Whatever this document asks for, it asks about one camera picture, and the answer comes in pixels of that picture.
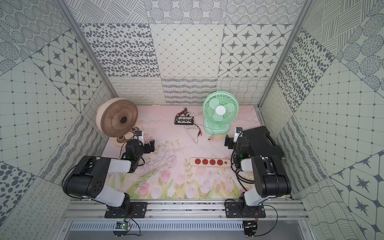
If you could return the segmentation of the cream red power strip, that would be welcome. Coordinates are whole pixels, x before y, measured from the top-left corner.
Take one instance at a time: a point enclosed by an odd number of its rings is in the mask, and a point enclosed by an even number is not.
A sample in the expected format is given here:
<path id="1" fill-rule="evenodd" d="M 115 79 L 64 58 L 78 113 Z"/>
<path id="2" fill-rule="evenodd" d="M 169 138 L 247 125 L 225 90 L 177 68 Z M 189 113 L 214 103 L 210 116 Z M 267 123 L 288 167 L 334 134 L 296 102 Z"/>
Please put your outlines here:
<path id="1" fill-rule="evenodd" d="M 193 167 L 230 168 L 230 159 L 190 158 Z"/>

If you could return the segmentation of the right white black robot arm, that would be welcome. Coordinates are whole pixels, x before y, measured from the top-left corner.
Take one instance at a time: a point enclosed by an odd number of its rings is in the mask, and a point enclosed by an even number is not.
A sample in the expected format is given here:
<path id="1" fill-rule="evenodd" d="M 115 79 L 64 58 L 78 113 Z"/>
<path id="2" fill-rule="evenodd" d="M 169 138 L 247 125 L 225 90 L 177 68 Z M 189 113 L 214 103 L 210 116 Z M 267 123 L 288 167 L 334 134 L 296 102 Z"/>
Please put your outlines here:
<path id="1" fill-rule="evenodd" d="M 244 188 L 239 199 L 225 200 L 227 218 L 265 218 L 265 202 L 289 195 L 292 187 L 278 156 L 256 155 L 245 136 L 226 136 L 225 146 L 233 150 L 231 170 Z"/>

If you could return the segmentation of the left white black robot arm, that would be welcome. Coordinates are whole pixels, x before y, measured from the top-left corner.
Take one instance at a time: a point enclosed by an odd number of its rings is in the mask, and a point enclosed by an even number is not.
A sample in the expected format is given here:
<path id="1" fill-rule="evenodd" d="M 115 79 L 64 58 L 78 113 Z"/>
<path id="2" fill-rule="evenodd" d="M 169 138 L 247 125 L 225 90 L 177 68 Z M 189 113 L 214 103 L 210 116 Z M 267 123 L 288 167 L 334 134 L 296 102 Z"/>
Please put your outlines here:
<path id="1" fill-rule="evenodd" d="M 155 141 L 144 144 L 138 139 L 126 143 L 126 151 L 120 159 L 84 156 L 71 168 L 62 180 L 63 192 L 72 198 L 90 199 L 107 206 L 106 219 L 128 217 L 143 219 L 148 203 L 131 203 L 127 193 L 119 192 L 108 186 L 107 176 L 111 174 L 131 174 L 143 159 L 143 154 L 155 151 Z"/>

